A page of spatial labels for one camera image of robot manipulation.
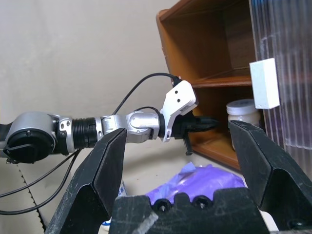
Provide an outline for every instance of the white mounting plate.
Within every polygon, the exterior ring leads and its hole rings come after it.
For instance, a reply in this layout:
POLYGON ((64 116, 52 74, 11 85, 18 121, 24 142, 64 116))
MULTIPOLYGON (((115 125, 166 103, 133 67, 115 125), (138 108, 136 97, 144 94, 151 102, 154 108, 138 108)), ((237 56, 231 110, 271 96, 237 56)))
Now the white mounting plate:
POLYGON ((170 90, 161 109, 165 119, 165 136, 161 140, 170 140, 172 126, 178 115, 185 115, 197 106, 195 92, 189 82, 181 81, 176 87, 170 90))

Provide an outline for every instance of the purple bag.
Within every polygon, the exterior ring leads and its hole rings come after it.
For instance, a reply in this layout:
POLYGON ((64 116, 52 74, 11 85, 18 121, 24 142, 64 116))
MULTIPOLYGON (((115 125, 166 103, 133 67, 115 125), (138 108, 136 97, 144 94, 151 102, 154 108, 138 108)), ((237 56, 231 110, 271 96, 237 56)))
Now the purple bag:
POLYGON ((177 193, 186 193, 190 201, 197 195, 205 195, 213 200, 214 192, 218 189, 245 187, 242 178, 211 164, 206 167, 195 167, 191 162, 186 164, 181 172, 167 183, 150 191, 146 195, 151 204, 161 198, 168 199, 171 203, 177 193))

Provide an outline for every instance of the screw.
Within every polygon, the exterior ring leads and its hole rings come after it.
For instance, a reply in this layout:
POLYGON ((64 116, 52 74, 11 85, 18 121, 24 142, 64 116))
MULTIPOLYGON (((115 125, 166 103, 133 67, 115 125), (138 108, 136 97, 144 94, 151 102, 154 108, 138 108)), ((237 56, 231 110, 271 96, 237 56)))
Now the screw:
POLYGON ((172 204, 167 199, 159 199, 153 205, 153 210, 156 212, 168 212, 172 207, 172 204))
POLYGON ((302 230, 307 226, 307 223, 302 219, 293 219, 288 221, 288 227, 293 230, 302 230))
POLYGON ((199 195, 193 199, 192 204, 198 207, 199 209, 203 210, 205 208, 212 207, 213 202, 206 196, 199 195))

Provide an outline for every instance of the clear plastic panel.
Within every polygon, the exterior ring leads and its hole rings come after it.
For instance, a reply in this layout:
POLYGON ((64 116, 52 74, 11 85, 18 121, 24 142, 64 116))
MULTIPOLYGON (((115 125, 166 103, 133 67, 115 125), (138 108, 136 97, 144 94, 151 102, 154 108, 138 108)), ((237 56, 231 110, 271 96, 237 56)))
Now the clear plastic panel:
POLYGON ((250 0, 256 59, 275 58, 280 107, 269 137, 312 178, 312 0, 250 0))

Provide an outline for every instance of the shelf board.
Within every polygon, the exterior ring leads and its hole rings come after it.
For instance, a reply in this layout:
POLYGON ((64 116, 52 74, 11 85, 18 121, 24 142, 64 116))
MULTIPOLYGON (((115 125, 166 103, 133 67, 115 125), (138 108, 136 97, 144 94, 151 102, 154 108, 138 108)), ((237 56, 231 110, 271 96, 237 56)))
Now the shelf board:
POLYGON ((202 78, 192 82, 194 88, 206 87, 229 87, 229 86, 251 86, 252 80, 249 68, 232 70, 213 77, 202 78))
POLYGON ((216 139, 193 145, 193 149, 195 152, 239 169, 237 156, 232 148, 232 141, 229 136, 221 135, 216 139))
POLYGON ((180 0, 161 16, 160 20, 164 21, 173 17, 193 14, 196 12, 217 11, 231 4, 233 4, 233 0, 180 0))

